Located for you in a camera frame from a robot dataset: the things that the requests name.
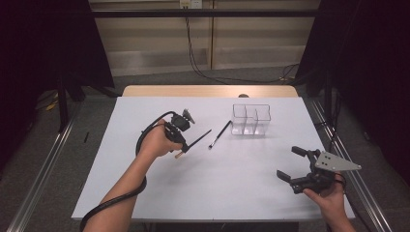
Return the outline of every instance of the metal rail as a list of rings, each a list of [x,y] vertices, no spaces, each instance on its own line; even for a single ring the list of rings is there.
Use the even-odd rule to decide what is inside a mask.
[[[29,192],[27,193],[23,203],[20,205],[17,213],[15,214],[15,217],[12,220],[12,223],[7,229],[7,232],[22,232],[25,230],[25,227],[31,215],[33,214],[34,209],[39,202],[40,197],[42,196],[44,187],[54,167],[54,164],[58,160],[64,144],[69,137],[69,134],[73,127],[73,121],[78,115],[80,107],[81,103],[78,103],[74,108],[73,117],[71,118],[67,126],[63,129],[63,131],[57,134],[54,144],[44,161],[42,169],[37,175],[37,178],[34,181],[33,186],[30,188]]]
[[[275,10],[275,9],[165,9],[165,10],[129,10],[129,9],[94,9],[86,11],[45,11],[40,12],[45,17],[349,17],[347,11],[319,10]]]
[[[312,102],[313,109],[317,114],[317,117],[322,121],[325,122],[324,117],[324,109],[319,101]],[[329,136],[329,139],[332,140],[334,129],[328,125],[325,125],[325,132]],[[349,154],[346,151],[343,143],[341,142],[340,138],[335,135],[333,141],[334,148],[338,156],[344,158],[345,160],[352,161]],[[359,171],[348,171],[346,172],[349,176],[353,187],[355,188],[356,192],[359,194],[365,208],[367,210],[370,219],[373,221],[374,226],[376,227],[377,231],[385,232],[385,231],[393,231],[390,227],[389,223],[387,222],[380,206],[374,199],[373,195],[370,193],[369,189],[367,188],[365,181],[362,179]]]

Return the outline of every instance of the wrist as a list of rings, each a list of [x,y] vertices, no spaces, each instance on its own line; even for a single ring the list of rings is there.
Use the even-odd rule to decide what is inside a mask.
[[[355,231],[350,220],[346,218],[341,218],[337,221],[333,221],[332,223],[328,223],[329,226],[332,228],[333,232],[350,232]]]
[[[136,154],[135,161],[141,162],[141,164],[150,166],[155,161],[156,158],[157,156],[152,152],[140,151],[138,154]]]

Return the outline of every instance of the transparent box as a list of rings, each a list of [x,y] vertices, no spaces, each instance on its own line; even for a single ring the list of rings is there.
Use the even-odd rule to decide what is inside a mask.
[[[271,123],[268,104],[234,104],[232,134],[265,134]]]

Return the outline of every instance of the white table surface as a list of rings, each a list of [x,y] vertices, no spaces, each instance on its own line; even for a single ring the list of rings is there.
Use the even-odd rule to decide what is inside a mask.
[[[264,136],[232,135],[230,128],[212,150],[232,114],[233,103],[263,103],[272,121]],[[81,219],[96,207],[134,158],[135,143],[166,111],[190,111],[196,124],[183,132],[187,143],[212,132],[179,159],[157,159],[138,195],[132,219],[149,221],[293,221],[321,218],[318,207],[276,176],[292,178],[310,170],[308,158],[292,146],[324,150],[301,98],[118,98],[93,167],[73,212]],[[345,200],[347,215],[354,217]]]

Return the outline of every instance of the person's right hand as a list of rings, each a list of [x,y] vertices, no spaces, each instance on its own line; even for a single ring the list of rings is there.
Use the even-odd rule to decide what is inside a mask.
[[[142,140],[139,153],[148,154],[153,158],[161,157],[171,150],[181,150],[181,143],[174,143],[165,136],[165,120],[160,119],[157,126],[154,127]]]
[[[335,179],[343,181],[339,174],[336,174]],[[320,194],[305,188],[304,194],[320,207],[323,219],[334,232],[355,231],[344,210],[344,189],[341,183],[334,182]]]

